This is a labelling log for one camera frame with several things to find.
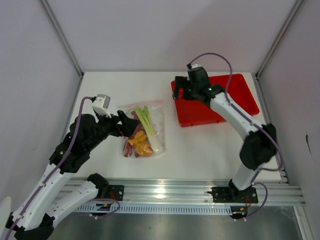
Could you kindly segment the clear pink-dotted zip bag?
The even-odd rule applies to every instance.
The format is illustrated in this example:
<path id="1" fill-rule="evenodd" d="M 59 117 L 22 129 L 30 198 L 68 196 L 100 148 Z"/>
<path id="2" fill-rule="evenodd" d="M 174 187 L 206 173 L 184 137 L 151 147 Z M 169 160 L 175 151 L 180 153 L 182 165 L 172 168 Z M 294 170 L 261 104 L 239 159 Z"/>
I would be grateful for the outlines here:
<path id="1" fill-rule="evenodd" d="M 123 138 L 123 156 L 148 158 L 166 151 L 165 114 L 162 100 L 143 101 L 120 107 L 127 117 L 139 124 L 129 137 Z"/>

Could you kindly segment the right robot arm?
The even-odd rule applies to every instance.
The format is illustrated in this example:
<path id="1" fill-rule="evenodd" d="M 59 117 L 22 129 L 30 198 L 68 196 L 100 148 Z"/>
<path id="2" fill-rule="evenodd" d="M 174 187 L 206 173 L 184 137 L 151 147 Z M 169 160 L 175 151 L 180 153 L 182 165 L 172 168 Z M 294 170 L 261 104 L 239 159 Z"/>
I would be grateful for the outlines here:
<path id="1" fill-rule="evenodd" d="M 211 84 L 208 73 L 200 65 L 191 66 L 187 76 L 176 76 L 172 97 L 174 100 L 199 102 L 225 119 L 241 137 L 240 167 L 228 183 L 228 196 L 234 202 L 246 197 L 253 181 L 277 153 L 276 128 L 260 123 L 228 94 L 227 88 Z"/>

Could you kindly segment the yellow pasta pile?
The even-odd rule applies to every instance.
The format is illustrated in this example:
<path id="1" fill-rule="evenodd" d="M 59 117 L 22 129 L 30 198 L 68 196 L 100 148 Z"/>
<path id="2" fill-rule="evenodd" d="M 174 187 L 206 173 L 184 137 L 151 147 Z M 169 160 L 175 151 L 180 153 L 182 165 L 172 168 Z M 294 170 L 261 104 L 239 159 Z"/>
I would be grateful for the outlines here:
<path id="1" fill-rule="evenodd" d="M 134 148 L 136 157 L 149 157 L 153 154 L 151 145 L 147 142 L 148 136 L 143 130 L 138 131 L 128 143 Z"/>

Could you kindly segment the green white celery stalk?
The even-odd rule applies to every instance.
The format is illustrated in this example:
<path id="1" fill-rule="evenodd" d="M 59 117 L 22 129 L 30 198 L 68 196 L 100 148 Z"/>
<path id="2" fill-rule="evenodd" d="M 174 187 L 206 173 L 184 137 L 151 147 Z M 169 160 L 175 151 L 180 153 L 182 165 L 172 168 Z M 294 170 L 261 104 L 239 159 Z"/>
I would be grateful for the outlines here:
<path id="1" fill-rule="evenodd" d="M 145 130 L 148 142 L 153 150 L 153 154 L 162 154 L 164 152 L 164 148 L 160 139 L 158 138 L 157 132 L 154 129 L 149 108 L 146 105 L 143 108 L 136 106 L 134 111 Z"/>

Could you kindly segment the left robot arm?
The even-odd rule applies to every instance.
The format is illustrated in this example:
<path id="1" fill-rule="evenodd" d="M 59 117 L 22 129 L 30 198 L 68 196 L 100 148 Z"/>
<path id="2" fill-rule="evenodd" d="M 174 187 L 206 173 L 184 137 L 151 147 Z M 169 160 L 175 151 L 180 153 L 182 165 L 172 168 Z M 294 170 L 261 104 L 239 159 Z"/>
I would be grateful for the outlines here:
<path id="1" fill-rule="evenodd" d="M 109 136 L 130 137 L 140 121 L 118 110 L 117 115 L 79 114 L 63 141 L 55 148 L 38 185 L 26 201 L 11 212 L 6 228 L 17 240 L 46 240 L 55 227 L 76 208 L 93 199 L 118 203 L 109 181 L 90 174 L 75 191 L 56 201 L 62 187 L 90 159 L 91 152 Z"/>

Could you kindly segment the red toy lobster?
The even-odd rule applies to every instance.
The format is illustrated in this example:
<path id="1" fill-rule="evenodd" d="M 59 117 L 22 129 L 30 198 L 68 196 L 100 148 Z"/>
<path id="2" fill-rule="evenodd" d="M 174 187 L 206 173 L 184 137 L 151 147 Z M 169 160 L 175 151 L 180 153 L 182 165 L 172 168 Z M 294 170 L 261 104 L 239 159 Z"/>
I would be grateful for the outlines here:
<path id="1" fill-rule="evenodd" d="M 141 123 L 139 123 L 139 125 L 136 127 L 133 135 L 130 136 L 130 137 L 128 137 L 128 138 L 125 140 L 125 142 L 124 142 L 123 155 L 124 155 L 125 157 L 136 157 L 136 156 L 135 156 L 135 150 L 134 150 L 134 148 L 128 143 L 128 140 L 129 140 L 129 139 L 132 139 L 138 131 L 144 131 L 144 132 L 145 132 L 145 129 L 144 129 L 144 127 L 142 126 Z"/>

